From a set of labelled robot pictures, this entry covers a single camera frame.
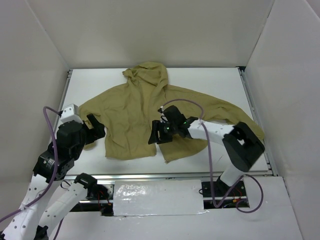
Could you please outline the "tan hooded zip jacket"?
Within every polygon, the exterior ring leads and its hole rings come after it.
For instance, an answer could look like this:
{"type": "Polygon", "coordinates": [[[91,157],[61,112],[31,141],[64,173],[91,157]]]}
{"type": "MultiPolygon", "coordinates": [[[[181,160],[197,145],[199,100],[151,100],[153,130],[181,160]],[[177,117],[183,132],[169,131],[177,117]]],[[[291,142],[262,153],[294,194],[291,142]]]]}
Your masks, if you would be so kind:
{"type": "Polygon", "coordinates": [[[78,113],[84,122],[92,114],[107,129],[107,158],[132,160],[153,157],[157,147],[149,144],[152,121],[159,107],[171,101],[187,117],[235,125],[246,123],[260,140],[263,130],[238,106],[191,89],[169,84],[166,67],[147,61],[123,72],[126,83],[112,87],[83,103],[78,113]]]}

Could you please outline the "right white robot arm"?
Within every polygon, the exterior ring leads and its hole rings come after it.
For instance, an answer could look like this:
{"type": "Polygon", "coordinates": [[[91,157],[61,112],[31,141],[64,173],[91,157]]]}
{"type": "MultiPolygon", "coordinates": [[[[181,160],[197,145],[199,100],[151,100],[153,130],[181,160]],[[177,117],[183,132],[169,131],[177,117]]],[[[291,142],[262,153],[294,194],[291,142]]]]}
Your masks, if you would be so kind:
{"type": "Polygon", "coordinates": [[[153,120],[148,144],[166,144],[174,135],[183,139],[206,140],[208,144],[224,146],[231,164],[218,177],[215,184],[223,196],[235,190],[236,181],[248,173],[265,147],[250,127],[240,121],[235,125],[208,122],[191,116],[186,118],[179,109],[171,105],[159,108],[160,120],[153,120]]]}

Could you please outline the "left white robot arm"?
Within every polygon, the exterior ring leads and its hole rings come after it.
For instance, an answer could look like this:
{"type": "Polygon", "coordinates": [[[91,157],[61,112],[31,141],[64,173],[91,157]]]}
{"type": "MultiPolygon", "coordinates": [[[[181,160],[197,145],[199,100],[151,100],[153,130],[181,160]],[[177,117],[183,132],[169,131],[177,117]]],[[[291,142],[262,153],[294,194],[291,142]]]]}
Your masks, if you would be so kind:
{"type": "Polygon", "coordinates": [[[80,200],[97,196],[97,179],[81,173],[58,200],[48,205],[84,146],[105,136],[104,126],[93,114],[88,114],[87,119],[91,128],[75,120],[58,127],[56,139],[37,160],[19,209],[9,214],[11,222],[1,231],[2,240],[47,240],[53,231],[59,231],[64,217],[80,200]]]}

